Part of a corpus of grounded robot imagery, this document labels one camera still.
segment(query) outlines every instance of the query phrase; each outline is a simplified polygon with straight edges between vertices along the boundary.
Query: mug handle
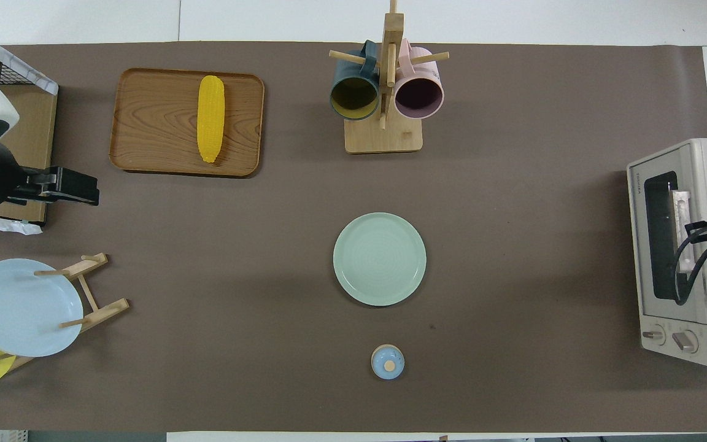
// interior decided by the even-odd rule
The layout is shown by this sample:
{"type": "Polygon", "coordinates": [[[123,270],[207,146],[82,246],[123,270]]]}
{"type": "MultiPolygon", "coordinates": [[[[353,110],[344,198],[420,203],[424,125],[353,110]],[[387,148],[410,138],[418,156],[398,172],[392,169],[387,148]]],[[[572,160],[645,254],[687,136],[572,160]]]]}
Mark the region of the mug handle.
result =
{"type": "Polygon", "coordinates": [[[373,71],[376,70],[376,61],[378,61],[378,58],[376,58],[376,42],[365,41],[365,45],[362,46],[359,54],[365,59],[365,63],[361,66],[359,73],[365,77],[371,76],[373,71]]]}
{"type": "Polygon", "coordinates": [[[400,42],[400,56],[398,57],[400,61],[400,68],[404,76],[411,76],[416,73],[413,70],[413,64],[411,64],[411,45],[408,43],[408,39],[403,39],[400,42]]]}

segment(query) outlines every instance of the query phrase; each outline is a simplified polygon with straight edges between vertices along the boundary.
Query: brown tablecloth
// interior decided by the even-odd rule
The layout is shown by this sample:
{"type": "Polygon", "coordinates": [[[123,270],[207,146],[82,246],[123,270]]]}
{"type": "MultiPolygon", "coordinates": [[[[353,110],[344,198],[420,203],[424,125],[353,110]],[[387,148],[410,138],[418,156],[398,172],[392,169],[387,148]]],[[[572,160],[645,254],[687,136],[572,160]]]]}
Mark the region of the brown tablecloth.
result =
{"type": "Polygon", "coordinates": [[[132,308],[0,380],[0,428],[432,432],[707,431],[707,367],[642,350],[625,167],[707,137],[700,48],[429,45],[443,109],[418,153],[351,156],[328,107],[331,48],[181,42],[12,51],[61,85],[53,162],[101,204],[54,204],[0,260],[106,252],[98,300],[132,308]],[[109,163],[127,68],[250,72],[266,84],[250,179],[109,163]],[[334,278],[367,212],[427,246],[390,308],[334,278]],[[370,372],[398,345],[397,381],[370,372]]]}

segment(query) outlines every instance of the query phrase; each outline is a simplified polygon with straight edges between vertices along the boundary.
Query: wooden tray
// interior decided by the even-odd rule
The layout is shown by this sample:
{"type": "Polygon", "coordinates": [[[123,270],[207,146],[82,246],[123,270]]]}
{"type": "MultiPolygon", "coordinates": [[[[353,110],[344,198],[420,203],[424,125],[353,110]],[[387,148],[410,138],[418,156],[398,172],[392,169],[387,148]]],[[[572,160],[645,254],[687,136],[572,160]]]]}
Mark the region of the wooden tray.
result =
{"type": "Polygon", "coordinates": [[[110,162],[136,173],[248,176],[261,155],[263,82],[225,72],[133,68],[118,81],[110,162]],[[198,153],[198,87],[204,76],[225,84],[225,129],[214,163],[198,153]]]}

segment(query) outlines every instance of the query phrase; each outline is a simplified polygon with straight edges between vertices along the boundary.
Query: blue round lid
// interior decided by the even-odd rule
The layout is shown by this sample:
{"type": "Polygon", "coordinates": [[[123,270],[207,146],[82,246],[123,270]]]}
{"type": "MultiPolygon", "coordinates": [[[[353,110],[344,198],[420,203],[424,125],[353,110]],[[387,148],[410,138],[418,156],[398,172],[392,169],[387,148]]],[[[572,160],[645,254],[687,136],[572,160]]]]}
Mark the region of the blue round lid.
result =
{"type": "Polygon", "coordinates": [[[391,380],[399,377],[405,369],[405,358],[397,347],[385,344],[377,347],[371,358],[373,372],[381,379],[391,380]]]}

